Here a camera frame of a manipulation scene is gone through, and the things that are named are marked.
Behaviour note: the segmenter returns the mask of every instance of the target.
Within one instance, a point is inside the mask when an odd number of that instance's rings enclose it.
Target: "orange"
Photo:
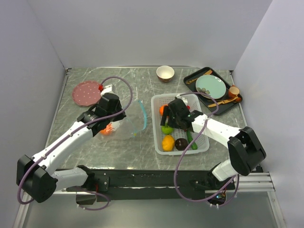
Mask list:
[[[174,138],[171,135],[166,135],[161,145],[163,151],[172,151],[174,148]]]
[[[167,104],[164,104],[163,106],[160,107],[160,114],[161,114],[161,116],[162,116],[162,114],[163,114],[163,110],[164,110],[165,106],[168,106],[168,105],[167,105]]]
[[[104,128],[103,130],[100,131],[101,134],[103,135],[110,135],[113,132],[113,127],[112,124],[109,123],[106,128]]]

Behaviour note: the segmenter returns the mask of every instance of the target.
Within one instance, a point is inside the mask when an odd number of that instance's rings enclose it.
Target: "teal plate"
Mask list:
[[[214,75],[203,75],[195,83],[198,92],[204,92],[213,99],[220,99],[226,93],[225,83]]]

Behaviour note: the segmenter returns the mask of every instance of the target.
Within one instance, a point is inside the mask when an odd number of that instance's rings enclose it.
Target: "pink plate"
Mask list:
[[[100,100],[99,83],[96,81],[85,81],[79,83],[72,92],[73,101],[80,106],[91,106]]]

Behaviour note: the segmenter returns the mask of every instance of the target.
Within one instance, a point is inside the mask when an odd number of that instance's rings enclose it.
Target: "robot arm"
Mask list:
[[[82,113],[71,128],[59,137],[55,142],[49,145],[43,151],[29,158],[24,155],[18,160],[17,164],[17,184],[19,185],[26,171],[41,157],[44,158],[32,170],[31,174],[26,178],[22,188],[37,202],[44,202],[54,191],[71,186],[91,187],[94,182],[94,174],[85,166],[78,166],[72,170],[56,171],[62,161],[66,159],[77,147],[85,141],[93,138],[110,122],[122,120],[126,117],[125,113],[121,113],[113,118],[104,119],[92,123],[80,129],[74,135],[72,132],[80,126],[98,119],[100,117],[109,116],[122,110],[119,97],[113,93],[102,93],[102,97],[98,104],[89,108],[88,111]],[[48,157],[45,154],[58,144],[63,138],[69,136],[62,144],[60,144]]]
[[[190,112],[184,99],[177,98],[164,108],[161,125],[165,124],[168,116],[168,126],[199,133],[207,116],[196,110]],[[215,182],[224,181],[237,174],[247,176],[266,157],[259,139],[250,127],[240,129],[208,119],[203,134],[218,141],[229,151],[230,158],[209,172]]]
[[[109,87],[105,87],[104,90],[111,92]],[[121,113],[113,118],[94,122],[72,135],[75,129],[92,120],[118,113],[121,110],[118,96],[112,93],[102,93],[99,103],[82,113],[71,128],[53,144],[31,158],[24,155],[18,160],[17,184],[20,184],[29,168],[38,159],[44,157],[44,160],[31,170],[30,175],[22,185],[23,190],[37,202],[44,202],[54,191],[63,188],[81,186],[86,189],[93,189],[96,183],[95,174],[87,167],[78,166],[72,170],[64,171],[56,171],[56,169],[77,147],[93,138],[110,122],[122,120],[126,115]],[[190,113],[184,99],[181,98],[175,99],[169,103],[169,106],[165,107],[161,125],[165,124],[167,114],[169,116],[168,126],[197,133],[202,130],[207,119],[207,116],[199,111]],[[248,175],[266,157],[257,136],[249,127],[239,129],[209,119],[207,128],[203,133],[226,146],[230,155],[230,159],[216,165],[209,171],[208,179],[210,182],[207,183],[209,187],[221,186],[222,181],[238,173],[244,176]],[[45,154],[67,135],[69,135],[69,138],[46,157]]]

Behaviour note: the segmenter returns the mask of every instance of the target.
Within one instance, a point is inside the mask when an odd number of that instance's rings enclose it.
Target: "cable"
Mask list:
[[[98,122],[98,121],[101,121],[101,120],[105,120],[105,119],[108,119],[108,118],[112,118],[112,117],[115,117],[121,113],[123,113],[131,104],[132,102],[132,99],[133,99],[133,92],[132,92],[132,88],[130,86],[130,84],[124,80],[123,78],[121,77],[118,77],[118,76],[110,76],[110,77],[107,77],[106,79],[104,79],[101,84],[103,84],[105,81],[111,79],[111,78],[117,78],[117,79],[120,79],[122,80],[128,87],[129,87],[129,90],[130,90],[130,100],[128,102],[128,104],[126,105],[126,107],[124,107],[121,111],[115,113],[115,114],[112,114],[112,115],[108,115],[108,116],[104,116],[104,117],[100,117],[98,119],[95,119],[95,120],[92,120],[90,122],[87,122],[83,125],[81,125],[80,127],[76,128],[74,131],[71,132],[70,135],[67,135],[65,136],[62,140],[60,140],[57,144],[55,144],[48,152],[46,152],[46,154],[39,158],[34,164],[32,164],[29,169],[26,171],[26,173],[24,174],[24,176],[22,177],[21,181],[20,181],[20,184],[19,184],[19,187],[18,187],[18,192],[17,192],[17,200],[20,204],[28,204],[28,203],[31,203],[32,201],[34,201],[34,199],[30,199],[29,201],[26,201],[26,202],[23,202],[22,199],[21,199],[21,191],[22,191],[22,186],[25,182],[25,179],[28,177],[28,175],[30,174],[30,172],[33,170],[33,168],[38,165],[42,160],[44,160],[47,156],[49,156],[58,146],[60,146],[63,142],[65,142],[69,137],[72,137],[76,132],[78,132],[80,129],[88,126],[88,125],[91,125],[95,122]]]
[[[208,94],[205,94],[205,93],[201,93],[201,92],[190,92],[190,93],[184,93],[184,94],[181,94],[181,96],[183,95],[188,95],[188,94],[200,94],[200,95],[203,95],[203,96],[206,96],[208,97],[209,99],[211,99],[215,104],[216,104],[216,109],[215,111],[211,112],[210,114],[207,115],[207,119],[205,120],[205,123],[204,123],[204,126],[202,127],[201,131],[198,133],[198,135],[189,143],[189,145],[185,148],[185,150],[183,151],[183,153],[181,154],[180,156],[180,159],[179,161],[177,162],[177,165],[176,165],[176,168],[175,168],[175,171],[174,171],[174,176],[173,176],[173,182],[174,182],[174,187],[175,187],[175,190],[176,192],[178,193],[178,195],[180,197],[182,197],[184,200],[186,201],[189,201],[189,202],[204,202],[204,201],[207,201],[213,197],[215,197],[216,195],[218,195],[223,189],[225,189],[232,181],[233,179],[235,178],[235,176],[231,177],[230,180],[227,181],[227,183],[225,183],[216,193],[214,193],[213,195],[209,196],[209,197],[206,197],[204,199],[198,199],[198,200],[193,200],[193,199],[189,199],[187,197],[185,197],[179,190],[178,186],[177,186],[177,172],[178,172],[178,169],[179,169],[179,166],[181,164],[181,160],[183,159],[184,155],[186,154],[187,150],[191,147],[191,145],[200,137],[200,135],[203,133],[203,131],[206,129],[207,127],[207,122],[208,122],[208,118],[210,116],[212,116],[214,113],[216,113],[218,110],[219,110],[219,106],[218,106],[218,103],[215,99],[213,99],[210,95]]]
[[[223,207],[225,205],[227,205],[230,201],[232,201],[232,199],[235,197],[235,195],[237,194],[238,191],[238,186],[239,186],[239,174],[237,175],[237,185],[236,185],[236,189],[234,190],[234,193],[232,194],[232,196],[223,204],[219,205],[219,207]]]
[[[103,198],[106,199],[106,204],[105,204],[104,206],[102,206],[101,208],[86,208],[86,207],[84,207],[84,206],[82,206],[82,205],[78,205],[80,208],[82,208],[82,209],[84,209],[84,210],[102,210],[102,209],[105,209],[105,208],[109,205],[109,203],[110,203],[110,201],[111,201],[110,198],[107,197],[107,196],[104,195],[104,194],[101,194],[101,193],[98,193],[98,192],[94,192],[94,191],[88,191],[88,190],[82,189],[82,188],[80,188],[80,187],[77,187],[77,189],[79,189],[80,191],[84,191],[84,192],[87,192],[87,193],[94,194],[94,195],[96,195],[96,196],[101,196],[101,197],[103,197]]]

